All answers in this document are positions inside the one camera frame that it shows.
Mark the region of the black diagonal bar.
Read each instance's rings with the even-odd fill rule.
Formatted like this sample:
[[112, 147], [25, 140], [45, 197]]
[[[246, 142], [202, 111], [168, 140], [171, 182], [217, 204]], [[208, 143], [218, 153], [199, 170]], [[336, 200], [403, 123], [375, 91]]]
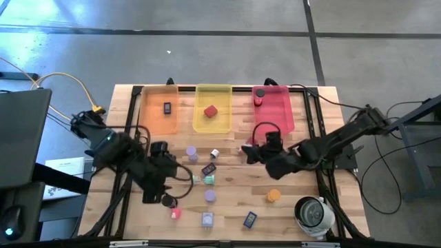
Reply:
[[52, 169], [36, 163], [32, 175], [32, 182], [43, 182], [46, 185], [66, 189], [78, 194], [87, 194], [90, 181]]

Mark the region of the orange hourglass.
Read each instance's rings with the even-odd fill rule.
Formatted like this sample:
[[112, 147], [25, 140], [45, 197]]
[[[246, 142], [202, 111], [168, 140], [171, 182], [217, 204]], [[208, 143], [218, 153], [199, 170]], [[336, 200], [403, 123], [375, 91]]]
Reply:
[[266, 194], [265, 198], [266, 201], [269, 203], [274, 203], [277, 200], [279, 200], [281, 197], [281, 192], [278, 189], [271, 189], [268, 191], [268, 193]]

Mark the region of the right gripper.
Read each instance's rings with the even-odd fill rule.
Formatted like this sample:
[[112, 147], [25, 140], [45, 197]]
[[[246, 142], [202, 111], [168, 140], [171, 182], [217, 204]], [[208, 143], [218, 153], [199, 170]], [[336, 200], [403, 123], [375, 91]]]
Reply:
[[244, 144], [241, 146], [241, 150], [244, 154], [257, 154], [247, 155], [247, 164], [262, 163], [271, 168], [281, 169], [286, 166], [286, 151], [284, 149], [273, 149], [270, 147], [259, 147], [250, 144]]

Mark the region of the yellow translucent plastic bin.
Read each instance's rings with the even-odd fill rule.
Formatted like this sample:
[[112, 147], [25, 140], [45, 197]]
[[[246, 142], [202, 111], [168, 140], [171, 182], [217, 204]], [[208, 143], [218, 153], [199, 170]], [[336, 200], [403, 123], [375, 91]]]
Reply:
[[[207, 118], [203, 111], [214, 105], [218, 114]], [[226, 84], [199, 84], [194, 98], [192, 126], [198, 133], [226, 134], [232, 128], [232, 86]]]

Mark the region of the dark grey monitor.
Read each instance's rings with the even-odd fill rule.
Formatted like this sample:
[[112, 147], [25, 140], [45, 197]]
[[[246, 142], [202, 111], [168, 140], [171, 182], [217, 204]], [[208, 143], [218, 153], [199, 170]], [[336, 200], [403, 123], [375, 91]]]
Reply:
[[0, 94], [0, 189], [29, 183], [52, 91]]

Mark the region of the black computer mouse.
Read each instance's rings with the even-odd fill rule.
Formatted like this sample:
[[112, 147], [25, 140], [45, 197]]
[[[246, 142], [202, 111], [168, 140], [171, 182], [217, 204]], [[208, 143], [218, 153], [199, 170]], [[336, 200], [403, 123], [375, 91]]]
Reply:
[[23, 214], [23, 206], [13, 205], [0, 215], [0, 230], [6, 240], [12, 241], [22, 237], [25, 231]]

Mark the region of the black-capped blue sand hourglass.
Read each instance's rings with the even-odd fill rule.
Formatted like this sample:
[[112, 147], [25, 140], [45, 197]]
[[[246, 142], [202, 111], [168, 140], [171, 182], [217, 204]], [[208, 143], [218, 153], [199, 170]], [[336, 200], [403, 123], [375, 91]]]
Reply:
[[170, 196], [169, 194], [165, 194], [161, 199], [161, 204], [170, 209], [177, 208], [178, 200], [177, 198]]

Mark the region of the dark metal side table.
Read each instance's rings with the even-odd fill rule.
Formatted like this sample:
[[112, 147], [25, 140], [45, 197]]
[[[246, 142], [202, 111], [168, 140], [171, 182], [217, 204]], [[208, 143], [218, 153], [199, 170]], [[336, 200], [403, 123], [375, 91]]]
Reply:
[[385, 132], [400, 133], [404, 150], [416, 169], [418, 187], [403, 193], [405, 201], [441, 198], [441, 183], [433, 176], [433, 170], [441, 170], [441, 121], [423, 121], [438, 110], [441, 110], [441, 94], [423, 101], [419, 107], [392, 122]]

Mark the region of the orange translucent plastic bin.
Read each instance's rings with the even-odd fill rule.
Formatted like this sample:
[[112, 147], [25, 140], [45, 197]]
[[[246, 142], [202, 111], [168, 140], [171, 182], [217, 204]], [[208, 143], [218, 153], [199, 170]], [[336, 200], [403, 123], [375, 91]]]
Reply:
[[[178, 86], [145, 86], [141, 91], [139, 124], [147, 127], [151, 135], [175, 134], [178, 130]], [[172, 104], [172, 113], [163, 113], [163, 104]]]

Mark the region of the teal hourglass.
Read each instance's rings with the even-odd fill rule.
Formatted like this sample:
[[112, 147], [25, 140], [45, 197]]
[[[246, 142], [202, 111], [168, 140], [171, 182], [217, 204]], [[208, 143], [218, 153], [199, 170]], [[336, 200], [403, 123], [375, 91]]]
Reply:
[[192, 176], [192, 182], [194, 184], [204, 183], [206, 185], [214, 185], [215, 184], [215, 175], [209, 175], [209, 176], [205, 176], [205, 177], [200, 177], [200, 176], [197, 176], [197, 175], [193, 175]]

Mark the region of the black floor bar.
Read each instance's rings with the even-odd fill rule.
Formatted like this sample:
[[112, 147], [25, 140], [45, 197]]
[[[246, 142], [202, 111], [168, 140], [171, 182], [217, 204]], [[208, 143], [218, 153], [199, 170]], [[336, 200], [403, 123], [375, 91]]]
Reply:
[[5, 80], [18, 80], [18, 81], [31, 81], [38, 80], [39, 75], [35, 73], [24, 74], [20, 72], [0, 72], [0, 79]]

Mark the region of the white booklet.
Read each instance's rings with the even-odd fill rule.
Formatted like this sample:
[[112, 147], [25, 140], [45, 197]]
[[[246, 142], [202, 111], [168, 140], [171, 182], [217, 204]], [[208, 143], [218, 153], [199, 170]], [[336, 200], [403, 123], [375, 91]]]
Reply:
[[[47, 160], [45, 165], [57, 171], [83, 178], [85, 158], [64, 158], [56, 160]], [[70, 198], [79, 196], [79, 193], [71, 192], [51, 185], [46, 185], [43, 195], [43, 201], [56, 200], [60, 198]]]

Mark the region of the pink translucent plastic bin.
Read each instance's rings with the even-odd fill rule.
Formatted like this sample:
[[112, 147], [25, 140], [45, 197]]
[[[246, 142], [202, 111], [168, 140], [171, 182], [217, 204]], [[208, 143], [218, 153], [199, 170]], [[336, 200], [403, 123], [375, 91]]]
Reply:
[[291, 99], [287, 86], [264, 85], [252, 88], [252, 102], [254, 104], [254, 92], [264, 89], [262, 105], [254, 105], [255, 124], [271, 122], [275, 124], [282, 135], [287, 135], [294, 130], [294, 117], [291, 108]]

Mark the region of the silver metal bracket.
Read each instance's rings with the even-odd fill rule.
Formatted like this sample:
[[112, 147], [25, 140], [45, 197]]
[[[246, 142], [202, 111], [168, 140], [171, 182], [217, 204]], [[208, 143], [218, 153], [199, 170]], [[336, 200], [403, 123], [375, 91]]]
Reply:
[[148, 246], [148, 242], [139, 240], [112, 241], [109, 244], [109, 248], [144, 248]]
[[338, 242], [302, 242], [301, 248], [341, 248]]

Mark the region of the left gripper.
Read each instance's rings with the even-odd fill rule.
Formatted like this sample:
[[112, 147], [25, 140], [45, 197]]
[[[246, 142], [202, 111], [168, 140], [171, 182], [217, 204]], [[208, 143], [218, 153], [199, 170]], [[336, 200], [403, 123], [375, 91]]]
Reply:
[[155, 187], [143, 191], [142, 203], [160, 203], [163, 194], [172, 189], [171, 186], [164, 185], [167, 177], [176, 177], [179, 163], [171, 156], [151, 156], [148, 158], [146, 177]]

